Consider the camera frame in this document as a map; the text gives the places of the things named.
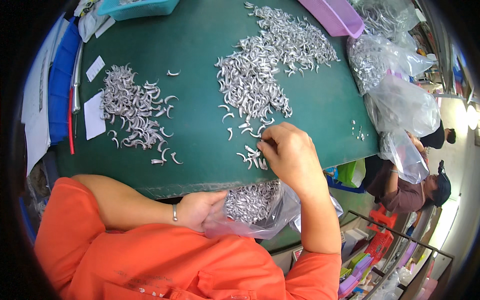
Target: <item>green table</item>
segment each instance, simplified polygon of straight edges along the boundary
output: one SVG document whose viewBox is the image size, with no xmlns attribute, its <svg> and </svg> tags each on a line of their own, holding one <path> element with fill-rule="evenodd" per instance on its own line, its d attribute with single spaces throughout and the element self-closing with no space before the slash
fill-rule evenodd
<svg viewBox="0 0 480 300">
<path fill-rule="evenodd" d="M 306 15 L 310 22 L 322 29 L 337 51 L 341 62 L 332 62 L 332 67 L 321 65 L 319 73 L 305 72 L 305 78 L 295 74 L 290 78 L 283 72 L 275 75 L 284 88 L 293 116 L 287 121 L 305 130 L 312 137 L 323 167 L 343 164 L 378 152 L 377 135 L 367 116 L 362 98 L 348 68 L 345 55 L 346 37 L 330 37 L 320 24 L 295 0 L 258 0 L 258 6 L 281 8 L 294 16 Z M 111 65 L 130 63 L 137 84 L 146 80 L 161 88 L 161 96 L 175 95 L 180 100 L 173 102 L 172 120 L 162 116 L 160 126 L 165 132 L 174 132 L 168 139 L 168 147 L 176 151 L 176 158 L 183 165 L 170 160 L 164 166 L 152 165 L 150 160 L 160 158 L 156 149 L 140 147 L 116 149 L 113 141 L 102 134 L 85 140 L 83 110 L 78 117 L 78 137 L 75 140 L 75 155 L 71 156 L 68 143 L 57 147 L 59 174 L 72 176 L 93 173 L 112 177 L 124 182 L 150 198 L 167 198 L 196 191 L 230 189 L 254 182 L 272 180 L 272 171 L 253 167 L 247 170 L 236 152 L 245 153 L 247 144 L 255 148 L 257 139 L 249 134 L 240 135 L 238 125 L 243 119 L 235 111 L 234 119 L 227 118 L 223 94 L 216 79 L 214 67 L 217 57 L 226 56 L 235 50 L 239 39 L 257 35 L 256 17 L 249 17 L 251 10 L 243 7 L 243 1 L 181 0 L 170 16 L 148 17 L 115 23 L 100 38 L 91 38 L 84 46 L 81 65 L 80 99 L 83 103 L 103 87 L 104 71 L 90 83 L 85 72 L 100 55 L 105 68 Z M 167 70 L 181 74 L 166 76 Z M 276 123 L 285 120 L 274 115 Z M 356 135 L 352 135 L 351 120 L 357 122 Z M 254 128 L 258 120 L 251 121 Z M 358 140 L 358 127 L 369 136 Z M 119 133 L 119 141 L 128 136 L 120 130 L 121 120 L 114 125 L 107 123 L 107 131 Z M 227 141 L 227 127 L 234 129 L 233 138 Z"/>
</svg>

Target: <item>silver bangle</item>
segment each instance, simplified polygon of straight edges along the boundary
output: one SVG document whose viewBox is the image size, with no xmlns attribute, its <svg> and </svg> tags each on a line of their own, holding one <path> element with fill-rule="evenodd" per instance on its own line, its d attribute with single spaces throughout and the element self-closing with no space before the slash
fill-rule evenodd
<svg viewBox="0 0 480 300">
<path fill-rule="evenodd" d="M 173 205 L 173 220 L 174 220 L 175 222 L 178 221 L 178 218 L 177 218 L 177 205 L 176 205 L 176 204 Z"/>
</svg>

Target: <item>baseball cap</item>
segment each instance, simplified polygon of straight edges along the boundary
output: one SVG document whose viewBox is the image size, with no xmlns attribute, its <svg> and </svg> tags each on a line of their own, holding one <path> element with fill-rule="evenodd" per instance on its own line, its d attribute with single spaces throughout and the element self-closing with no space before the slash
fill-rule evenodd
<svg viewBox="0 0 480 300">
<path fill-rule="evenodd" d="M 447 201 L 448 197 L 450 197 L 450 193 L 452 192 L 452 185 L 450 184 L 450 180 L 445 173 L 443 160 L 440 161 L 440 164 L 438 165 L 437 186 L 438 188 L 433 191 L 433 204 L 437 207 L 440 207 L 445 203 L 445 201 Z"/>
</svg>

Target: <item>teal plastic basket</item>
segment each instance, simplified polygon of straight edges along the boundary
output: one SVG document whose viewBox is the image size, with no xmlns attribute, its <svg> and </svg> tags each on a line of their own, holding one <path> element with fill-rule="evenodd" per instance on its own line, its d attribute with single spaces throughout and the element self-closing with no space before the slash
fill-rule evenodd
<svg viewBox="0 0 480 300">
<path fill-rule="evenodd" d="M 120 5 L 120 0 L 104 0 L 98 9 L 98 15 L 109 15 L 115 21 L 127 19 L 166 16 L 172 13 L 179 0 L 143 0 Z"/>
</svg>

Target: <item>person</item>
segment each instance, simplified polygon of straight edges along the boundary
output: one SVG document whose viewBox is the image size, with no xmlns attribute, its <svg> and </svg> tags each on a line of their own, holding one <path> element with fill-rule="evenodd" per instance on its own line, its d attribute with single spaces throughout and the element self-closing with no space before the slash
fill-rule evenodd
<svg viewBox="0 0 480 300">
<path fill-rule="evenodd" d="M 420 142 L 424 147 L 432 147 L 435 149 L 442 148 L 445 141 L 454 144 L 456 142 L 456 132 L 453 128 L 444 130 L 442 120 L 440 120 L 440 127 L 438 127 L 434 133 L 420 138 Z"/>
<path fill-rule="evenodd" d="M 408 136 L 425 162 L 428 162 L 420 140 L 409 132 Z M 417 184 L 400 179 L 397 167 L 390 160 L 378 156 L 367 157 L 365 169 L 362 182 L 365 190 L 375 196 L 375 203 L 382 203 L 385 209 L 394 213 L 416 212 L 431 204 L 440 207 L 450 197 L 451 184 L 443 160 L 438 166 L 438 175 L 429 175 Z"/>
<path fill-rule="evenodd" d="M 312 139 L 288 123 L 262 139 L 271 169 L 301 199 L 304 250 L 286 277 L 253 239 L 202 233 L 227 191 L 191 193 L 175 207 L 76 175 L 56 181 L 35 242 L 53 287 L 64 299 L 337 299 L 340 229 Z"/>
</svg>

